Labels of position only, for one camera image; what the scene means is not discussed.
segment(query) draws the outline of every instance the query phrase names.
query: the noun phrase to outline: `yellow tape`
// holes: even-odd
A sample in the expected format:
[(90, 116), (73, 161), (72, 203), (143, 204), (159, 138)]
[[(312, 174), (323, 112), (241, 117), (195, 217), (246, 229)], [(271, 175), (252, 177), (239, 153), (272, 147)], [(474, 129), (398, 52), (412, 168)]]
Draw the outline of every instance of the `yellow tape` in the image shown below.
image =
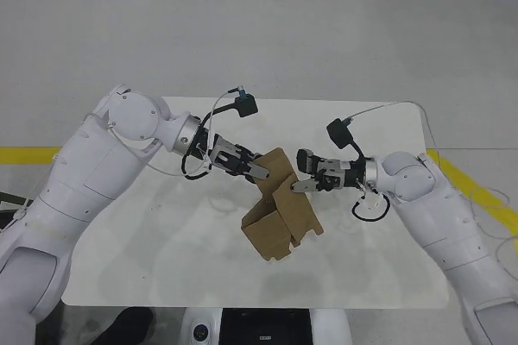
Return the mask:
[[(428, 154), (436, 162), (438, 154), (435, 150), (427, 150)], [(499, 223), (505, 226), (511, 235), (518, 235), (518, 214), (510, 207), (506, 206), (501, 200), (496, 198), (489, 190), (480, 186), (476, 181), (471, 179), (464, 172), (458, 170), (449, 160), (439, 157), (441, 162), (441, 170), (449, 180), (459, 189), (465, 196), (472, 194), (472, 201), (479, 204), (487, 213), (492, 215)], [(515, 241), (516, 256), (518, 258), (518, 240)]]
[(51, 164), (61, 147), (0, 147), (0, 164)]
[[(60, 151), (61, 147), (0, 147), (0, 164), (51, 164), (52, 157)], [(427, 150), (428, 154), (437, 161), (435, 150)], [(491, 214), (503, 226), (509, 229), (511, 235), (518, 235), (518, 214), (505, 206), (490, 191), (484, 189), (476, 181), (464, 172), (456, 168), (449, 160), (440, 157), (441, 169), (449, 180), (462, 193), (470, 196), (475, 203), (484, 205), (486, 212)], [(518, 241), (515, 241), (516, 255), (518, 257)]]

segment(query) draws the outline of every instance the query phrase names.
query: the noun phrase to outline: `gray floor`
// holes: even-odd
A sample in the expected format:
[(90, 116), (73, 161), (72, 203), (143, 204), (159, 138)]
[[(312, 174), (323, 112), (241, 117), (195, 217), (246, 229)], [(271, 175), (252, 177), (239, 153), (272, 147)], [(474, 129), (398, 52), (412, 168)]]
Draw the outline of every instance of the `gray floor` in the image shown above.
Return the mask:
[[(0, 146), (63, 144), (121, 82), (162, 96), (244, 84), (260, 98), (411, 99), (443, 155), (518, 211), (518, 0), (0, 0)], [(0, 180), (26, 195), (41, 170), (0, 168)], [(116, 312), (66, 308), (63, 343)], [(152, 342), (172, 343), (181, 311), (161, 315)], [(444, 310), (349, 315), (360, 345), (468, 343), (454, 295)]]

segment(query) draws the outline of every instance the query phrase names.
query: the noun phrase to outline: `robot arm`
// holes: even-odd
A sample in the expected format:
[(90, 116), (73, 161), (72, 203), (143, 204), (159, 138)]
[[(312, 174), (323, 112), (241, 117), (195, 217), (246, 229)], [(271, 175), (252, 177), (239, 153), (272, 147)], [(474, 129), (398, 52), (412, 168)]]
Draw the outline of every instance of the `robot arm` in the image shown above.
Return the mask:
[[(337, 130), (332, 127), (332, 132), (328, 128), (340, 148), (353, 140), (351, 133), (344, 133), (349, 131), (343, 126), (337, 126)], [(293, 190), (330, 191), (365, 186), (382, 193), (457, 293), (464, 329), (471, 342), (518, 344), (518, 292), (483, 244), (476, 220), (461, 193), (427, 154), (414, 157), (396, 152), (375, 159), (364, 158), (360, 149), (358, 152), (358, 160), (340, 161), (300, 150), (298, 168), (312, 178), (296, 182)]]
[[(240, 111), (242, 103), (237, 102)], [(250, 113), (249, 108), (242, 111)], [(126, 139), (154, 139), (142, 150), (129, 151), (108, 133), (111, 127)], [(66, 288), (77, 240), (162, 146), (201, 158), (206, 145), (199, 144), (206, 140), (198, 118), (173, 116), (162, 98), (124, 85), (103, 98), (57, 154), (38, 198), (0, 234), (0, 344), (33, 343), (35, 324), (52, 311)], [(208, 155), (213, 166), (233, 175), (268, 176), (251, 163), (254, 154), (220, 135)]]

